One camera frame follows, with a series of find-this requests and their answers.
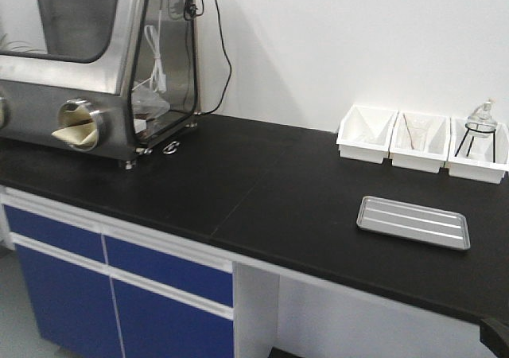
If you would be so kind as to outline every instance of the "gray floor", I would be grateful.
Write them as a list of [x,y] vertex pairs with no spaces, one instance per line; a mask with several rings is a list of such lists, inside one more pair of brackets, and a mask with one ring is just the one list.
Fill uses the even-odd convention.
[[16,253],[0,247],[0,358],[79,358],[39,337]]

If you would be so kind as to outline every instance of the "cabinet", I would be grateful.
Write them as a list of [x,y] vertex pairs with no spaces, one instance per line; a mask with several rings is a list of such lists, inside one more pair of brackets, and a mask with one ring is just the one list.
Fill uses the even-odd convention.
[[231,261],[34,200],[2,196],[42,337],[86,358],[234,358],[256,340],[234,328]]

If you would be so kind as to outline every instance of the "stainless steel glove box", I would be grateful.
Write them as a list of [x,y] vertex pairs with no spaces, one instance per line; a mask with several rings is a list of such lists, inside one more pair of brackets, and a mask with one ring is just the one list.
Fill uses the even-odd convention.
[[194,121],[192,0],[0,0],[0,137],[118,159]]

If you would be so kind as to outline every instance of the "white plastic tray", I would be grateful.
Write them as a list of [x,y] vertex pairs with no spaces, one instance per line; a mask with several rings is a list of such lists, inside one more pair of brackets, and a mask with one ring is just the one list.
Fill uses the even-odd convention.
[[509,131],[506,125],[499,123],[497,126],[496,160],[493,163],[493,137],[491,135],[487,138],[475,138],[470,155],[467,157],[468,146],[472,139],[469,134],[458,156],[454,156],[467,130],[464,126],[465,123],[466,119],[453,118],[452,120],[451,145],[445,165],[449,168],[449,175],[499,184],[506,172],[509,171]]
[[438,173],[447,161],[450,140],[449,117],[400,111],[390,143],[392,165]]
[[354,105],[340,124],[337,144],[342,158],[382,163],[398,111]]

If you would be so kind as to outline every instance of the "glass flask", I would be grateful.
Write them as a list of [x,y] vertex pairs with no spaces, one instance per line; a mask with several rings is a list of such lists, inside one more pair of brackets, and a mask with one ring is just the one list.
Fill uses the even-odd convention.
[[486,138],[496,131],[497,122],[492,117],[493,101],[489,99],[467,118],[466,127],[471,131],[470,135]]

